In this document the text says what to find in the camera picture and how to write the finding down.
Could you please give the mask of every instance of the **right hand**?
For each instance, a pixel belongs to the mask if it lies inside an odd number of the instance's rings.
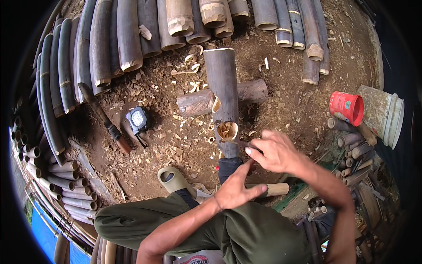
[[[263,130],[262,139],[253,139],[251,144],[262,150],[264,155],[249,147],[245,148],[246,153],[269,171],[295,174],[297,168],[308,162],[289,137],[277,131]]]

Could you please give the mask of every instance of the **left hand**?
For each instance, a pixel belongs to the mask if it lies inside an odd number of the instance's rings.
[[[267,190],[266,184],[259,184],[249,189],[245,188],[246,175],[253,168],[254,163],[254,160],[249,160],[240,165],[214,195],[222,210],[239,207],[257,198]]]

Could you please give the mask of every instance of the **blue tarp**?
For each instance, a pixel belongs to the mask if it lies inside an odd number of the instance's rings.
[[[35,202],[35,206],[43,214],[43,211],[37,202]],[[51,226],[54,226],[49,217],[44,215],[44,218],[50,223]],[[35,209],[32,210],[32,233],[34,234],[36,240],[44,250],[47,257],[50,259],[51,263],[53,263],[54,249],[56,247],[57,238],[47,227]],[[89,264],[90,260],[91,258],[88,255],[82,252],[74,244],[70,244],[70,264]]]

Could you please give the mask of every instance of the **white plastic bucket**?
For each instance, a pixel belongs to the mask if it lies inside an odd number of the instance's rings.
[[[361,85],[357,90],[364,103],[363,122],[384,145],[395,148],[404,116],[404,100],[398,95]]]

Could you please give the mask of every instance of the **green pants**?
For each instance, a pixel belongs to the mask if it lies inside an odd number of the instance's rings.
[[[140,242],[160,224],[188,210],[176,193],[116,204],[98,212],[95,229],[108,241],[138,250]],[[184,256],[204,249],[220,249],[227,264],[307,263],[310,257],[304,232],[255,202],[218,213],[167,254]]]

